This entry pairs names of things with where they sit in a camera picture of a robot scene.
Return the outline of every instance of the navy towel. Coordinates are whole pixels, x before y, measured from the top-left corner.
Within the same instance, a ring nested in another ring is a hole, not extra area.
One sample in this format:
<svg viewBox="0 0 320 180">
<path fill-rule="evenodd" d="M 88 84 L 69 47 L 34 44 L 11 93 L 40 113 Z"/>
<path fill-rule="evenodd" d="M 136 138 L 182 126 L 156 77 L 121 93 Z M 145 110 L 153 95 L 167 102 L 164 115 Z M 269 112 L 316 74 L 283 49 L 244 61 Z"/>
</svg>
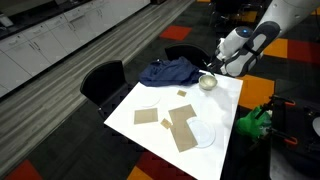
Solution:
<svg viewBox="0 0 320 180">
<path fill-rule="evenodd" d="M 152 62 L 141 74 L 140 82 L 145 86 L 159 87 L 169 85 L 188 86 L 198 83 L 203 73 L 185 57 L 177 60 L 158 60 Z"/>
</svg>

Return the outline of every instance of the chair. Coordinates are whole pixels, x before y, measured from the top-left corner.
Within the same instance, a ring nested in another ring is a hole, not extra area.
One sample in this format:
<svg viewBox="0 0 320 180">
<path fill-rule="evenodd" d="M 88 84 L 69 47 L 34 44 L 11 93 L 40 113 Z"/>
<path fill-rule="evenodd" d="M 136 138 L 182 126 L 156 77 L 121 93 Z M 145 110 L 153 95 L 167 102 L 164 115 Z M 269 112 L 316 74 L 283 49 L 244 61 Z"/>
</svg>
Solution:
<svg viewBox="0 0 320 180">
<path fill-rule="evenodd" d="M 192 44 L 174 44 L 166 47 L 165 52 L 168 60 L 172 61 L 184 56 L 201 70 L 207 70 L 206 64 L 210 62 L 209 54 L 202 48 Z"/>
<path fill-rule="evenodd" d="M 93 68 L 84 78 L 80 92 L 99 106 L 98 113 L 106 119 L 130 92 L 121 61 L 109 61 Z"/>
<path fill-rule="evenodd" d="M 209 26 L 212 24 L 214 15 L 216 21 L 220 21 L 215 26 L 226 23 L 230 19 L 230 15 L 243 16 L 245 9 L 256 8 L 262 9 L 265 0 L 211 0 L 212 13 Z"/>
</svg>

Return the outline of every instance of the white cabinet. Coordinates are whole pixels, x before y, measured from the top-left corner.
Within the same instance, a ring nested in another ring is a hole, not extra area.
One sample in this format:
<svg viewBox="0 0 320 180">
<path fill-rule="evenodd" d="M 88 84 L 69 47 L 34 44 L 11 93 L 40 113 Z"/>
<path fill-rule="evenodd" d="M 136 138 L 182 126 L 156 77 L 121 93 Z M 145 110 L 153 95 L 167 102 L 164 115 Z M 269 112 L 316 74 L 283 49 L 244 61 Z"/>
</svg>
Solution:
<svg viewBox="0 0 320 180">
<path fill-rule="evenodd" d="M 20 67 L 32 76 L 50 66 L 47 59 L 30 42 L 25 42 L 5 52 Z"/>
<path fill-rule="evenodd" d="M 106 2 L 105 4 L 102 4 L 100 7 L 98 7 L 98 10 L 101 12 L 101 18 L 102 18 L 102 23 L 104 26 L 104 30 L 108 30 L 112 28 L 116 23 L 115 23 L 115 18 L 112 13 L 112 8 L 110 2 Z"/>
<path fill-rule="evenodd" d="M 141 8 L 143 8 L 145 6 L 145 2 L 144 0 L 136 0 L 136 5 L 138 10 L 140 10 Z"/>
<path fill-rule="evenodd" d="M 106 31 L 102 20 L 102 13 L 100 8 L 87 12 L 85 16 L 87 22 L 89 23 L 96 36 L 99 36 Z"/>
<path fill-rule="evenodd" d="M 85 17 L 85 11 L 89 10 L 87 6 L 89 6 L 90 9 L 91 3 L 87 3 L 64 13 L 68 22 L 72 26 L 72 30 L 77 35 L 82 45 L 96 37 Z"/>
<path fill-rule="evenodd" d="M 87 23 L 85 16 L 74 19 L 70 23 L 82 45 L 95 38 L 95 33 Z"/>
<path fill-rule="evenodd" d="M 110 0 L 110 6 L 112 8 L 112 13 L 114 15 L 116 24 L 129 16 L 129 6 L 131 5 L 131 3 L 127 3 L 128 0 Z"/>
<path fill-rule="evenodd" d="M 13 35 L 0 42 L 0 50 L 3 52 L 14 48 L 24 42 L 28 41 L 22 34 Z"/>
<path fill-rule="evenodd" d="M 7 93 L 8 93 L 8 89 L 6 89 L 0 85 L 0 97 L 4 96 Z"/>
<path fill-rule="evenodd" d="M 68 54 L 81 46 L 73 26 L 69 24 L 63 14 L 47 20 L 46 25 Z"/>
<path fill-rule="evenodd" d="M 30 74 L 1 52 L 0 64 L 0 84 L 9 91 L 31 78 Z"/>
<path fill-rule="evenodd" d="M 128 16 L 138 11 L 138 0 L 125 0 L 128 8 Z"/>
<path fill-rule="evenodd" d="M 39 25 L 33 26 L 32 28 L 25 30 L 23 32 L 23 35 L 30 40 L 48 31 L 48 27 L 44 23 L 41 23 Z"/>
<path fill-rule="evenodd" d="M 71 53 L 81 46 L 80 40 L 74 33 L 72 25 L 69 23 L 64 23 L 51 30 L 51 32 L 64 47 L 67 53 Z"/>
<path fill-rule="evenodd" d="M 67 52 L 51 32 L 41 34 L 30 41 L 51 64 L 54 64 L 67 55 Z"/>
<path fill-rule="evenodd" d="M 143 0 L 143 4 L 144 4 L 144 6 L 146 6 L 146 5 L 148 5 L 148 4 L 150 4 L 150 0 Z"/>
</svg>

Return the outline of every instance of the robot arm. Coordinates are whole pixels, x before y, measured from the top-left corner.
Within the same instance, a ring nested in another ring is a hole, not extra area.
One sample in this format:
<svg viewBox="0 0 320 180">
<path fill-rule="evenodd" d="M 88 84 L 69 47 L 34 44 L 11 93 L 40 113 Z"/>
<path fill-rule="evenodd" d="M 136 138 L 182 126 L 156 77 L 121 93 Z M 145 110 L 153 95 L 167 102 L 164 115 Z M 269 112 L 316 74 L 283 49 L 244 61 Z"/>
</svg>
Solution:
<svg viewBox="0 0 320 180">
<path fill-rule="evenodd" d="M 237 27 L 225 39 L 220 39 L 211 66 L 224 75 L 244 76 L 271 42 L 319 6 L 320 0 L 273 0 L 254 31 Z"/>
</svg>

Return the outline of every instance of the table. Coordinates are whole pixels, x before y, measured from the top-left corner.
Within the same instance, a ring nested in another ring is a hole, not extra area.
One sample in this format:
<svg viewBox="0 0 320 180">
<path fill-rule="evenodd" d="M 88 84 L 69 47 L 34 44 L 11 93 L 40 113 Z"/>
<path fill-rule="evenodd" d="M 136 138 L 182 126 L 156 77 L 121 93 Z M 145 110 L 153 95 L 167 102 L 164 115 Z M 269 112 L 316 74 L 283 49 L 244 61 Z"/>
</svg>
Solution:
<svg viewBox="0 0 320 180">
<path fill-rule="evenodd" d="M 242 80 L 216 78 L 218 84 L 212 91 L 204 91 L 198 84 L 153 88 L 138 83 L 104 123 L 197 179 L 220 179 Z M 187 92 L 186 96 L 178 96 L 179 90 Z M 154 94 L 161 96 L 152 107 L 158 108 L 158 122 L 134 125 L 134 111 L 144 109 L 139 101 Z M 171 121 L 168 110 L 188 104 L 199 119 L 215 129 L 216 136 L 207 148 L 179 153 L 171 131 L 160 122 L 163 118 Z"/>
</svg>

